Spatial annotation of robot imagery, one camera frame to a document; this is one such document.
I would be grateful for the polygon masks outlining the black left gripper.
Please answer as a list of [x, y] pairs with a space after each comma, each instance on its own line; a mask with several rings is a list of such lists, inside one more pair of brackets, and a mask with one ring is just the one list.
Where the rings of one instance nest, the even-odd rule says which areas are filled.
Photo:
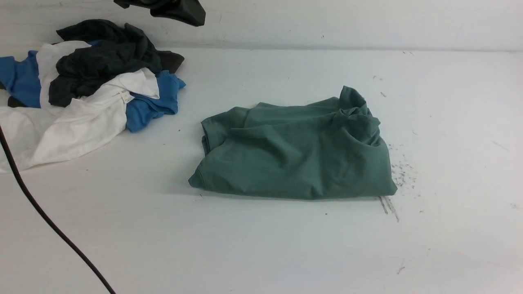
[[155, 18], [174, 19], [193, 27], [201, 27], [206, 11], [198, 0], [114, 0], [122, 8], [136, 6], [146, 8]]

